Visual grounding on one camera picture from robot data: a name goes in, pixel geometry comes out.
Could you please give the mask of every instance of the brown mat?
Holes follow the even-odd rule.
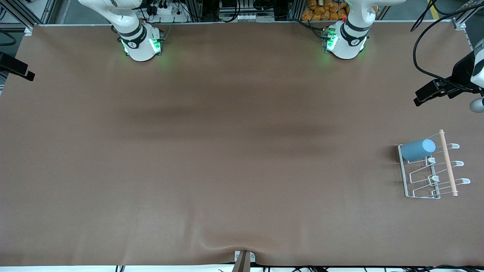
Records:
[[[358,58],[297,24],[174,26],[136,63],[108,27],[37,27],[1,96],[1,265],[484,265],[475,95],[422,107],[411,24],[378,23]],[[439,24],[443,76],[469,52]],[[392,146],[462,148],[460,196],[404,197]]]

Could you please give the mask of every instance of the white metal rack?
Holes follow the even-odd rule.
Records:
[[[451,161],[449,157],[450,149],[459,149],[455,143],[447,144],[444,130],[430,136],[430,140],[440,140],[441,145],[437,146],[436,151],[425,158],[408,161],[402,157],[401,146],[398,145],[398,156],[402,168],[403,185],[405,196],[416,198],[438,199],[441,195],[452,194],[458,196],[457,185],[469,184],[470,180],[454,178],[454,167],[464,165],[463,161]],[[447,173],[448,180],[441,180],[439,174]]]

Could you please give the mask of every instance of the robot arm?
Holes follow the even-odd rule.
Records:
[[[106,18],[116,29],[124,51],[136,61],[146,61],[161,53],[160,30],[141,23],[132,10],[142,0],[79,0],[79,2]]]
[[[463,92],[479,93],[484,96],[484,39],[477,43],[474,51],[454,65],[452,75],[446,80],[460,85],[461,89],[447,84],[440,79],[434,79],[415,92],[417,98],[413,101],[416,106],[436,97],[448,96],[454,98]],[[470,103],[473,112],[484,112],[484,98],[478,98]]]
[[[366,34],[375,21],[373,5],[397,5],[406,0],[347,0],[350,12],[346,21],[337,21],[330,29],[335,29],[334,39],[326,44],[326,49],[335,56],[349,60],[363,50]]]

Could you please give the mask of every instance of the wooden dowel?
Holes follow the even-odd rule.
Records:
[[[457,187],[454,180],[454,172],[452,171],[451,159],[449,157],[449,150],[447,149],[447,142],[445,141],[444,130],[439,130],[440,142],[442,143],[442,152],[444,153],[445,166],[447,167],[447,174],[451,184],[452,196],[457,196]]]

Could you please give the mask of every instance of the blue cylinder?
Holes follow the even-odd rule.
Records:
[[[430,139],[417,140],[400,147],[402,157],[408,161],[425,158],[435,151],[435,143]]]

